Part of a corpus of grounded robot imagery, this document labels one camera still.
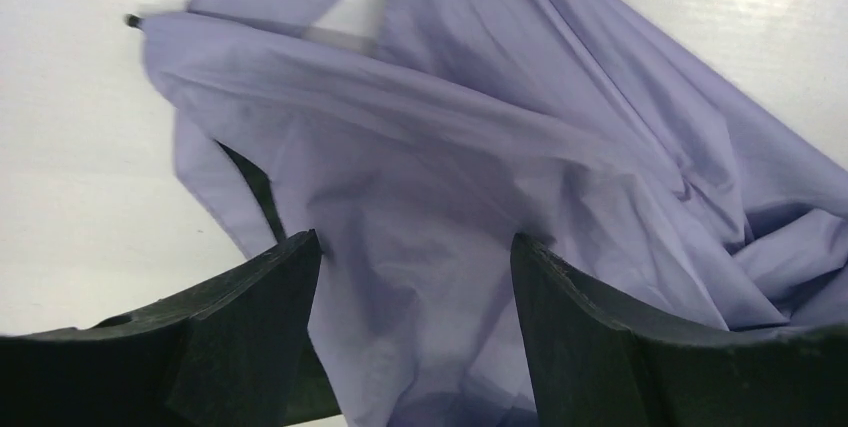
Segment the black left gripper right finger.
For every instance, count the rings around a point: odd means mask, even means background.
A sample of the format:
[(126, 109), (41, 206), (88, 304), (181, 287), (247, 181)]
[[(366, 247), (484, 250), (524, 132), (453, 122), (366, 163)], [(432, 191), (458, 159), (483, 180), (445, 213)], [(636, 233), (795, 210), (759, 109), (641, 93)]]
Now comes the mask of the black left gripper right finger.
[(843, 426), (847, 328), (714, 329), (587, 275), (535, 239), (510, 266), (543, 426)]

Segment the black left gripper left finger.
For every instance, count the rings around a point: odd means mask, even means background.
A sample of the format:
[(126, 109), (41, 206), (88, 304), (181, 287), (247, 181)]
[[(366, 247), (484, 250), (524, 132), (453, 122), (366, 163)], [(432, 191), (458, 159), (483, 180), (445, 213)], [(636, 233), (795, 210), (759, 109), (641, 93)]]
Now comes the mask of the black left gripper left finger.
[(1, 340), (5, 426), (286, 426), (340, 409), (308, 338), (314, 231), (88, 329)]

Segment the lavender folding umbrella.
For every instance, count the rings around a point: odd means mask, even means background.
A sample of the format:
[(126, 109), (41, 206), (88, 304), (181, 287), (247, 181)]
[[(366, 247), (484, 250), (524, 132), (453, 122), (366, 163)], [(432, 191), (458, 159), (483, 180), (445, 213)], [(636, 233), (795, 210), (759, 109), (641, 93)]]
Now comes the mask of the lavender folding umbrella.
[(621, 0), (189, 0), (140, 23), (185, 187), (248, 256), (315, 230), (352, 426), (539, 423), (526, 233), (725, 333), (847, 319), (847, 173)]

